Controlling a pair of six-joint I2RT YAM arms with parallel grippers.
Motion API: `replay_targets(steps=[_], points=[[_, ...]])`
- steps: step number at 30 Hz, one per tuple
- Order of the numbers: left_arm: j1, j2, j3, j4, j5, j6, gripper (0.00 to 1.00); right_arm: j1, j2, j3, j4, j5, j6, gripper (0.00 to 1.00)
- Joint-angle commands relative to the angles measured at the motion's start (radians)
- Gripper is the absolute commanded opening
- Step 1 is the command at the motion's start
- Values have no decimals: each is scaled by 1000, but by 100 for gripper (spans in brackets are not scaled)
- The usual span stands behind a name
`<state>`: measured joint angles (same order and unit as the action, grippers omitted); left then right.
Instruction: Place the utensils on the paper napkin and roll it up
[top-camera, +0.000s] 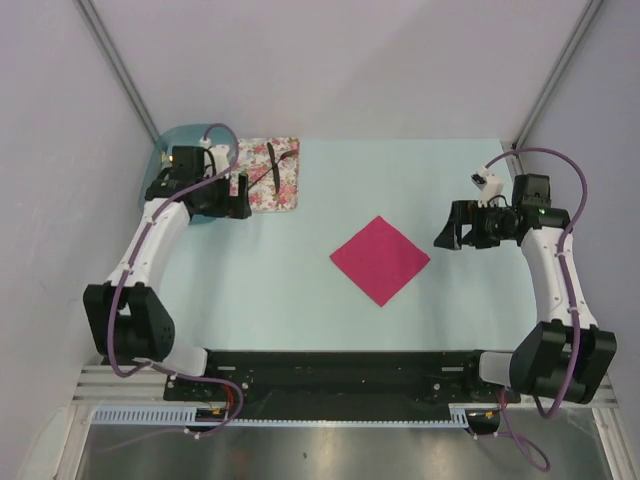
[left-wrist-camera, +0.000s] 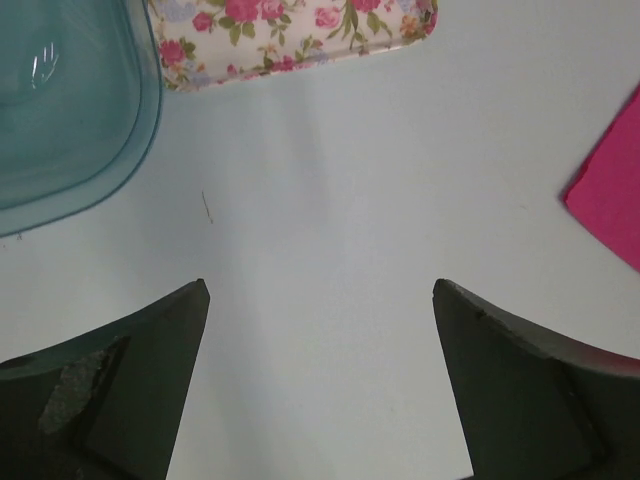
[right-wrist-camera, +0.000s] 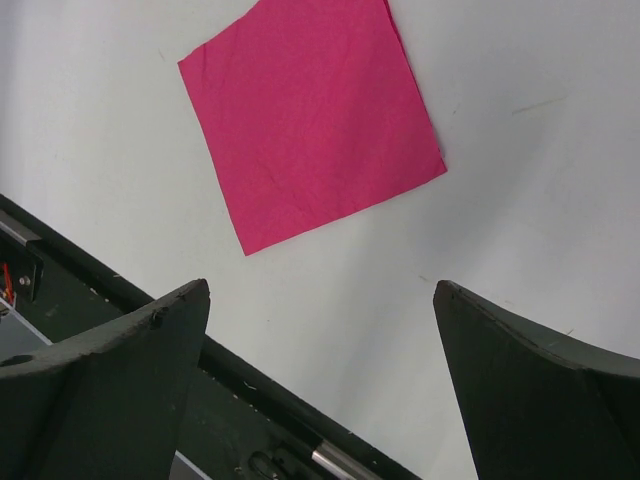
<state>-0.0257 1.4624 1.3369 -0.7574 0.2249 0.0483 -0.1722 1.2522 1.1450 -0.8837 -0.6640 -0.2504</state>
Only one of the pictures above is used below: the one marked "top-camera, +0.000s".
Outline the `black knife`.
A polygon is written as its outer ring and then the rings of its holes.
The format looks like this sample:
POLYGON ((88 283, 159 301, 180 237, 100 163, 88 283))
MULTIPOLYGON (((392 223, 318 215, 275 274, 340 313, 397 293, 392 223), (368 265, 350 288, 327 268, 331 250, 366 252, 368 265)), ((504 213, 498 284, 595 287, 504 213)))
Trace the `black knife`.
POLYGON ((278 167, 278 161, 276 160, 276 156, 275 156, 275 150, 271 142, 267 143, 267 150, 268 150, 269 159, 271 163, 271 173, 273 175, 274 190, 276 193, 278 193, 280 191, 280 185, 281 185, 280 172, 278 167))

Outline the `black fork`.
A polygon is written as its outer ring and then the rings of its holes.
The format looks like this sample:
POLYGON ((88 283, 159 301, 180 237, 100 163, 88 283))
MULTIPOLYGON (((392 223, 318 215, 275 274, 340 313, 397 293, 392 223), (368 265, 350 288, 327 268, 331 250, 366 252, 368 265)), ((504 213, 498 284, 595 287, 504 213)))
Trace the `black fork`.
POLYGON ((274 177, 274 182, 275 182, 275 190, 276 192, 280 191, 280 172, 279 172, 279 163, 282 160, 288 159, 288 158, 292 158, 294 156, 296 156, 298 154, 297 150, 290 150, 290 151, 286 151, 284 152, 278 159, 275 159, 274 155, 270 156, 270 162, 271 162, 271 167, 261 176, 259 176, 258 178, 255 179, 254 182, 252 182, 249 186, 248 189, 251 190, 253 187, 255 187, 264 177, 266 177, 269 173, 271 173, 274 177))

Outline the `magenta paper napkin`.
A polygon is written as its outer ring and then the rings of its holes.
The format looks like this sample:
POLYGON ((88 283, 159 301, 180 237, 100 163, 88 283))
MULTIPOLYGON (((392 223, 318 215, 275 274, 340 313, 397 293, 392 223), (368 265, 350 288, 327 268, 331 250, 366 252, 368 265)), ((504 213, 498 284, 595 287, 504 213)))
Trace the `magenta paper napkin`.
POLYGON ((426 252, 381 216, 329 258, 379 307, 384 307, 430 262, 426 252))

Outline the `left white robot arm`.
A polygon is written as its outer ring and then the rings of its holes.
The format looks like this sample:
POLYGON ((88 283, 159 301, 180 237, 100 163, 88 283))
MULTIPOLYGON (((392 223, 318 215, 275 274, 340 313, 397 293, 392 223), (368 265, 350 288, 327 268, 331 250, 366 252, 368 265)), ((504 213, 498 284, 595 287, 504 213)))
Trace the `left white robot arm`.
POLYGON ((141 222, 116 268, 85 288, 83 304, 97 351, 119 376, 120 362, 187 375, 197 398, 214 397, 220 374, 202 347, 178 338, 157 290, 180 237, 196 217, 247 219, 249 179, 231 175, 239 146, 176 145, 144 193, 141 222))

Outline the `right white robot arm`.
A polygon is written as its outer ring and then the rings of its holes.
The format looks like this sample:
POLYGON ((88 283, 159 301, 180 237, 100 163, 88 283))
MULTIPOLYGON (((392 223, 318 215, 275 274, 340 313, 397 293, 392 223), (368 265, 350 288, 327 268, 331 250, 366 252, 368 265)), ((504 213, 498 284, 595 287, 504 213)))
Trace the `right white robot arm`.
POLYGON ((617 341, 598 327, 583 297, 569 213, 552 206, 544 175, 516 176, 509 202, 503 199, 503 180, 488 169, 479 169, 472 181, 479 198, 452 203, 434 245, 458 251, 515 242, 531 275, 537 324, 514 351, 482 352, 478 366, 461 376, 463 393, 484 401, 500 385, 537 399, 590 403, 617 341))

